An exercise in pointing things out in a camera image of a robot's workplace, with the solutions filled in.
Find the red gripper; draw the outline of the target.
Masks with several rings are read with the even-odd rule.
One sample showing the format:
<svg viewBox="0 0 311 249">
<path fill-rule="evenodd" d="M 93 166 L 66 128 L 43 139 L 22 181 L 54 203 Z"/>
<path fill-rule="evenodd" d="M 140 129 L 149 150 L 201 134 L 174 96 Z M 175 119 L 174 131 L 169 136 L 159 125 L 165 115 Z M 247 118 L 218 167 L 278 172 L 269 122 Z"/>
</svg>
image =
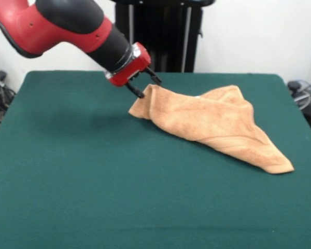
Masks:
<svg viewBox="0 0 311 249">
<path fill-rule="evenodd" d="M 128 62 L 126 62 L 126 64 L 121 69 L 119 69 L 114 73 L 106 71 L 105 77 L 114 86 L 122 87 L 125 85 L 134 95 L 142 99 L 145 97 L 144 93 L 139 89 L 135 88 L 134 86 L 132 86 L 129 83 L 129 80 L 137 73 L 141 73 L 142 71 L 144 71 L 145 73 L 150 75 L 152 81 L 156 85 L 160 85 L 162 83 L 162 80 L 149 67 L 150 64 L 151 64 L 151 57 L 148 51 L 142 44 L 136 42 L 132 45 L 132 52 Z"/>
</svg>

